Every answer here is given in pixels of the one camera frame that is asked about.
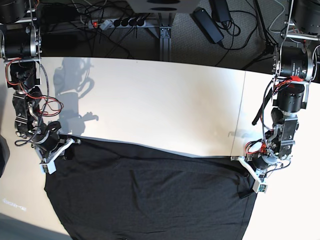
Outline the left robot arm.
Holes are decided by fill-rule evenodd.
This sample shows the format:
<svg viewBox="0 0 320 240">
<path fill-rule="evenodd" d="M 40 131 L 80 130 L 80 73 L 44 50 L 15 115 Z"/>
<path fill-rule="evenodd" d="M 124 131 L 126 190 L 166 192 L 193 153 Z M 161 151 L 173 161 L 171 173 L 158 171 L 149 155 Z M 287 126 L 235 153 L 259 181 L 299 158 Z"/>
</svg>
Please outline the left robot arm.
<svg viewBox="0 0 320 240">
<path fill-rule="evenodd" d="M 252 121 L 252 125 L 262 123 L 262 137 L 245 145 L 244 156 L 231 157 L 246 169 L 246 176 L 254 179 L 250 190 L 239 193 L 241 199 L 266 192 L 268 174 L 286 168 L 284 162 L 291 161 L 294 136 L 299 128 L 297 113 L 307 107 L 310 83 L 318 72 L 319 46 L 310 49 L 310 44 L 320 40 L 320 2 L 292 0 L 286 27 L 290 24 L 298 32 L 287 30 L 284 38 L 296 39 L 302 47 L 281 45 L 274 49 L 273 78 Z M 265 108 L 272 97 L 276 97 L 270 114 L 272 127 L 267 128 Z"/>
</svg>

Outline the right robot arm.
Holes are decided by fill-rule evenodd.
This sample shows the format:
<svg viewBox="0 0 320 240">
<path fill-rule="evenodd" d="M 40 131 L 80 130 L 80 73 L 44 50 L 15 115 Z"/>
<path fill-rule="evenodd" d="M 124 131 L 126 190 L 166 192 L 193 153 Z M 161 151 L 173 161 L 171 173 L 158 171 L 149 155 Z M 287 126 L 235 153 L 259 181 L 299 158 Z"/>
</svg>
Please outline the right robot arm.
<svg viewBox="0 0 320 240">
<path fill-rule="evenodd" d="M 44 122 L 45 117 L 61 113 L 64 104 L 39 86 L 46 70 L 41 64 L 41 30 L 37 23 L 37 4 L 30 0 L 0 2 L 0 57 L 4 61 L 5 81 L 14 90 L 15 133 L 17 147 L 27 144 L 39 153 L 48 166 L 57 158 L 71 160 L 71 146 L 80 139 L 61 136 L 59 121 Z"/>
</svg>

